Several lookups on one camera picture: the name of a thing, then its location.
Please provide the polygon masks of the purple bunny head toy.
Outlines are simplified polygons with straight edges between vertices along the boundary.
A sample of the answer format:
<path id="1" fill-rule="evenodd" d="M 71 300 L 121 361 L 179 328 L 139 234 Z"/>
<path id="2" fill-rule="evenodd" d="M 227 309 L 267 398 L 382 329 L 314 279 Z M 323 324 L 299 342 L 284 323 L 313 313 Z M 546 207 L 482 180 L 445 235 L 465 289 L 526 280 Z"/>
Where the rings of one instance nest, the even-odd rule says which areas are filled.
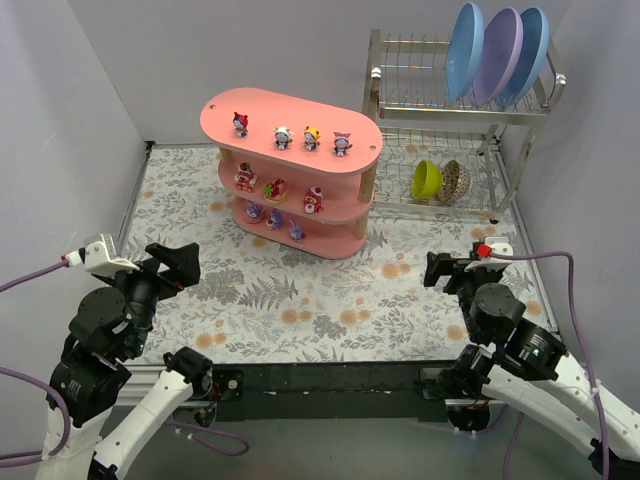
<path id="1" fill-rule="evenodd" d="M 265 222 L 268 230 L 279 231 L 284 224 L 282 212 L 277 208 L 273 208 Z"/>

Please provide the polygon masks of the pink purple cupcake toy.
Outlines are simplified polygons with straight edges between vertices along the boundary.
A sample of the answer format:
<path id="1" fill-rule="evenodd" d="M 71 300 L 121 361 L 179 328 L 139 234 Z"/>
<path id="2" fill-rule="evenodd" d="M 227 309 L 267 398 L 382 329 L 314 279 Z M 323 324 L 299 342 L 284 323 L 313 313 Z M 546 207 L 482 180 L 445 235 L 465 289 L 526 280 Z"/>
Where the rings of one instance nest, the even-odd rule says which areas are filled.
<path id="1" fill-rule="evenodd" d="M 259 203 L 247 201 L 244 208 L 244 220 L 248 224 L 259 224 L 264 220 L 265 208 Z"/>

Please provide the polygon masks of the black red mouse figure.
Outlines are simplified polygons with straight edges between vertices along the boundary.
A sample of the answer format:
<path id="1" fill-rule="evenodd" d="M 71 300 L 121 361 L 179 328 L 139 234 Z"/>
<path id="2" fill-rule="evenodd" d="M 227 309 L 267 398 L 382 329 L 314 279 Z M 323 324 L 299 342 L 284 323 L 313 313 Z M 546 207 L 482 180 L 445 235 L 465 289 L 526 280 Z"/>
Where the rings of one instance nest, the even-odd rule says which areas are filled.
<path id="1" fill-rule="evenodd" d="M 235 135 L 239 138 L 246 137 L 248 134 L 248 116 L 244 114 L 240 114 L 238 112 L 234 113 L 233 117 L 233 126 L 235 130 Z"/>

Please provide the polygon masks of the pink figure toy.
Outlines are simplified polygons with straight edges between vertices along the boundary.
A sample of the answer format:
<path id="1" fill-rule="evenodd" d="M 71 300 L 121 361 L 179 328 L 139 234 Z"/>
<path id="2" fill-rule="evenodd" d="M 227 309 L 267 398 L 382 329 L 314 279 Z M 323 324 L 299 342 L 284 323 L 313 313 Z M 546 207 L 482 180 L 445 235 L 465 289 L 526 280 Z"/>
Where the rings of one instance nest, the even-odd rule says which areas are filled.
<path id="1" fill-rule="evenodd" d="M 322 205 L 323 193 L 320 187 L 310 187 L 304 194 L 303 207 L 306 214 L 321 213 L 324 210 Z"/>
<path id="2" fill-rule="evenodd" d="M 350 133 L 334 133 L 334 153 L 336 156 L 343 157 L 348 153 L 349 149 L 352 147 L 350 136 Z"/>

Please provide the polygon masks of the blue white duck figure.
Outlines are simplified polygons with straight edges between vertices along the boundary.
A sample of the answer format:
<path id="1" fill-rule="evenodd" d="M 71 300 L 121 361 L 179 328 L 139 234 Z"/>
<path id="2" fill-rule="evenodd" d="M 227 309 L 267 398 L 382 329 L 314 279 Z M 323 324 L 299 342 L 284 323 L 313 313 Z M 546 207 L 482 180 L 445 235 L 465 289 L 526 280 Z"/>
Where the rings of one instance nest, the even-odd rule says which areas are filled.
<path id="1" fill-rule="evenodd" d="M 293 132 L 286 126 L 274 129 L 274 143 L 279 150 L 286 150 L 293 142 Z"/>

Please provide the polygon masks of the yellow blue duck figure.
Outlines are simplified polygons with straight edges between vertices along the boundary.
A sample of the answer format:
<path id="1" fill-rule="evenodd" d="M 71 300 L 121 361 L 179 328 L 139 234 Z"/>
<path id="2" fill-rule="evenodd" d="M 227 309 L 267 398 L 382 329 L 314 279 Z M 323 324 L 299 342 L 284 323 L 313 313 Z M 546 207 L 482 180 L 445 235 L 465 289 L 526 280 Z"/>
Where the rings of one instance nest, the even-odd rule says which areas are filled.
<path id="1" fill-rule="evenodd" d="M 306 126 L 303 132 L 304 148 L 307 151 L 314 151 L 320 145 L 320 131 L 311 126 Z"/>

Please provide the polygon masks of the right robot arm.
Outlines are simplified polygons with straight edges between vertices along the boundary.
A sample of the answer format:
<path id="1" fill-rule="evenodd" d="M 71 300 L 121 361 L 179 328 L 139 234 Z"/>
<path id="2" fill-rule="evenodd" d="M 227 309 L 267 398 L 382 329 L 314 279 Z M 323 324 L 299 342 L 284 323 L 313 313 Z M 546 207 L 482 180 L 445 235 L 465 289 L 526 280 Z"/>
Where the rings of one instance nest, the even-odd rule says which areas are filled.
<path id="1" fill-rule="evenodd" d="M 501 282 L 515 258 L 505 243 L 478 243 L 466 258 L 428 254 L 423 283 L 447 280 L 443 291 L 457 299 L 469 343 L 450 367 L 421 371 L 424 396 L 498 400 L 563 437 L 603 478 L 638 478 L 638 411 L 526 319 L 524 303 Z"/>

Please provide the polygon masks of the pink flowerpot toy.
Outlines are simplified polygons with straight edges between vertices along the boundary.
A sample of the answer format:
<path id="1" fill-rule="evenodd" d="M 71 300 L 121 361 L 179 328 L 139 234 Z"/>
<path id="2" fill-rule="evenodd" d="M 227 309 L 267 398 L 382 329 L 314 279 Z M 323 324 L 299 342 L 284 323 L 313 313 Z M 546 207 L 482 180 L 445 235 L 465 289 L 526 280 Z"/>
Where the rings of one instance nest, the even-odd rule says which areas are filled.
<path id="1" fill-rule="evenodd" d="M 267 203 L 279 205 L 285 202 L 287 200 L 287 197 L 288 186 L 287 183 L 281 178 L 267 183 L 264 187 L 263 198 Z"/>

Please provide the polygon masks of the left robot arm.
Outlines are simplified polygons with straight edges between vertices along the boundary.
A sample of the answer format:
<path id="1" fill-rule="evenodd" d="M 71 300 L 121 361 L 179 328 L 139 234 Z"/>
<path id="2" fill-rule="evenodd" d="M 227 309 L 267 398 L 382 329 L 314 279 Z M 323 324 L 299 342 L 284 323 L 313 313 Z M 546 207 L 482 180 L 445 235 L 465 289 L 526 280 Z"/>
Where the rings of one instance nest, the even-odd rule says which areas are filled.
<path id="1" fill-rule="evenodd" d="M 146 246 L 134 263 L 98 235 L 63 256 L 104 287 L 87 294 L 69 324 L 47 395 L 47 435 L 39 479 L 122 479 L 170 414 L 213 384 L 212 362 L 189 347 L 164 356 L 165 367 L 143 399 L 107 437 L 100 433 L 131 377 L 125 363 L 143 353 L 159 302 L 200 280 L 199 246 Z"/>

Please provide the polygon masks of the strawberry cake toy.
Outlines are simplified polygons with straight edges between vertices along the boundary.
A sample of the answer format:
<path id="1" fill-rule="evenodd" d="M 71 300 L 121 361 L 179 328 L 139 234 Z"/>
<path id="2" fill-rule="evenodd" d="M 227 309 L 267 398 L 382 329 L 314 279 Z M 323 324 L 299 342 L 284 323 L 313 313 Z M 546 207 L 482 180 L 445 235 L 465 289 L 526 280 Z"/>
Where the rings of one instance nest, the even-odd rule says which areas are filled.
<path id="1" fill-rule="evenodd" d="M 234 176 L 234 182 L 237 190 L 252 193 L 258 185 L 259 177 L 249 162 L 241 162 Z"/>

